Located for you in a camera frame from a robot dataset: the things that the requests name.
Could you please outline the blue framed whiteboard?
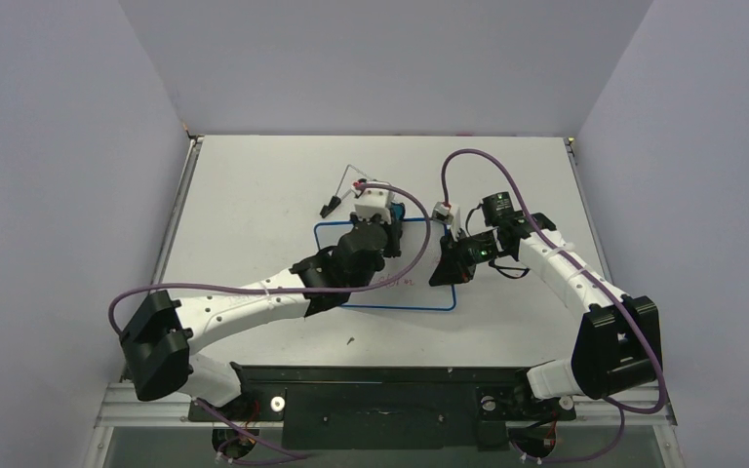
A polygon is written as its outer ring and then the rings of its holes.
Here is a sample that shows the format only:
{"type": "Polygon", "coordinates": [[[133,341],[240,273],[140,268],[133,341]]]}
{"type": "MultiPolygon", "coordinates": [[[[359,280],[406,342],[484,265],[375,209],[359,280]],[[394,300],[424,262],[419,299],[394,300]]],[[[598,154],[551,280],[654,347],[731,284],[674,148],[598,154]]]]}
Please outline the blue framed whiteboard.
{"type": "Polygon", "coordinates": [[[351,309],[382,309],[405,311],[449,312],[456,307],[456,292],[453,286],[431,287],[429,279],[440,261],[440,239],[445,228],[437,223],[431,225],[431,237],[421,260],[401,278],[397,273],[410,264],[421,247],[425,234],[425,222],[420,217],[408,217],[403,221],[401,238],[402,254],[387,259],[383,270],[374,274],[373,283],[385,281],[386,286],[368,292],[356,292],[344,304],[351,309]]]}

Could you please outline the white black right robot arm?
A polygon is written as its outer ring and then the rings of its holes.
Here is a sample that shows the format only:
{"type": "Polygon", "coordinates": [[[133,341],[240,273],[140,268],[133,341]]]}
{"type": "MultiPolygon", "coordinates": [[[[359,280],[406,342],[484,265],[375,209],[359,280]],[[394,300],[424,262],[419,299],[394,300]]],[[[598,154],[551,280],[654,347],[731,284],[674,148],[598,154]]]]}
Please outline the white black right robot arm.
{"type": "Polygon", "coordinates": [[[470,282],[478,265],[511,257],[539,278],[580,321],[572,353],[527,370],[511,390],[513,408],[535,416],[552,398],[604,399],[652,382],[661,366],[658,310],[646,296],[632,297],[590,268],[544,214],[525,215],[507,192],[484,198],[487,230],[470,235],[459,208],[439,202],[432,218],[446,225],[429,284],[470,282]]]}

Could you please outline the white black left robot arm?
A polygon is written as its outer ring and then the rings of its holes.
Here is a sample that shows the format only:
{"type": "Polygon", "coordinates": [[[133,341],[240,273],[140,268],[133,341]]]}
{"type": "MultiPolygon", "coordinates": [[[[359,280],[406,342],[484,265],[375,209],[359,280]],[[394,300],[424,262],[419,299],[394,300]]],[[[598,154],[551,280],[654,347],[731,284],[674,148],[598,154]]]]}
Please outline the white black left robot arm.
{"type": "Polygon", "coordinates": [[[173,298],[150,292],[119,336],[138,399],[179,392],[205,400],[226,418],[245,416],[253,395],[241,370],[203,349],[239,332],[345,304],[351,289],[371,284],[386,259],[400,256],[402,235],[399,220],[357,220],[335,245],[258,282],[257,294],[173,298]]]}

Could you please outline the teal whiteboard eraser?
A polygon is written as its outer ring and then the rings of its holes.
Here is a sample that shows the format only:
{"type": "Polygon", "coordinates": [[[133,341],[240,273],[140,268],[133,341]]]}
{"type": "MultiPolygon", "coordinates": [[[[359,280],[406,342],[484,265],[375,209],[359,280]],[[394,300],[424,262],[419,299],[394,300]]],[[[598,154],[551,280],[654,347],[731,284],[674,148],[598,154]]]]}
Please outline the teal whiteboard eraser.
{"type": "Polygon", "coordinates": [[[390,206],[391,222],[401,223],[405,219],[406,206],[404,203],[392,203],[390,206]]]}

